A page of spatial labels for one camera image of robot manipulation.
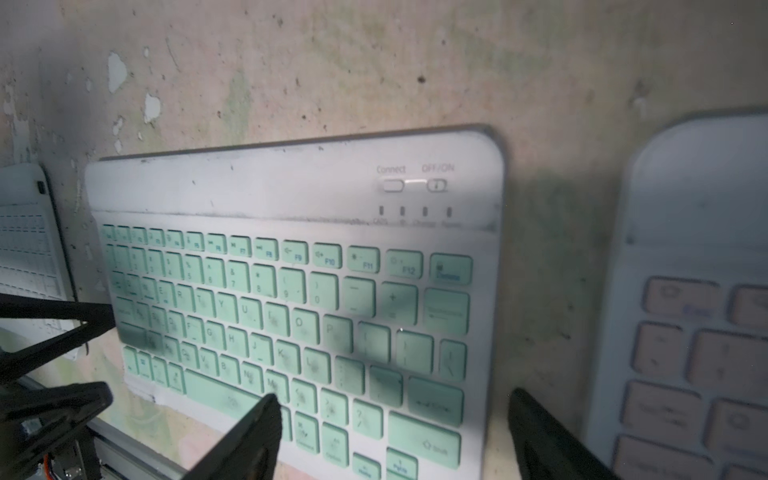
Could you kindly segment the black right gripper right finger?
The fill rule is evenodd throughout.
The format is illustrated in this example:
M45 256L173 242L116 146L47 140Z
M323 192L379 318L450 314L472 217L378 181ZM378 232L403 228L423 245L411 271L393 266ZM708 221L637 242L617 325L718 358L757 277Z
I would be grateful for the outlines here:
M523 388L511 392L508 427L522 479L618 479Z

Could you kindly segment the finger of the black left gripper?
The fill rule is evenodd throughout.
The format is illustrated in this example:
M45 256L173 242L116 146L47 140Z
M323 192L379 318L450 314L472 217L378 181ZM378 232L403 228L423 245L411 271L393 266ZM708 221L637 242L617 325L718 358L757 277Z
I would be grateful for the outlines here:
M26 479L113 403L104 382L1 389L1 477Z
M81 325L56 337L1 356L1 383L9 384L81 347L116 326L111 305L1 295L1 319L77 320Z

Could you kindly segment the green key keyboard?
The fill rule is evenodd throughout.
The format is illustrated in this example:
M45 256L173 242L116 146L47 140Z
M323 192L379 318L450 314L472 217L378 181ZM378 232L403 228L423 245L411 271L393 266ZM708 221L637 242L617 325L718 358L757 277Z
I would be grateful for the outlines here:
M318 479L480 478L505 178L481 127L91 164L128 388L223 432L272 394Z

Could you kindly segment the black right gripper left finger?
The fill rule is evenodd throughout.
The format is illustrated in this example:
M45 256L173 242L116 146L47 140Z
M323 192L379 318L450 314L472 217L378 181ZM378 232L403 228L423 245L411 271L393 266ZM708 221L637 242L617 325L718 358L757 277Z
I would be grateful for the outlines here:
M282 439L281 405L262 398L183 480L270 480Z

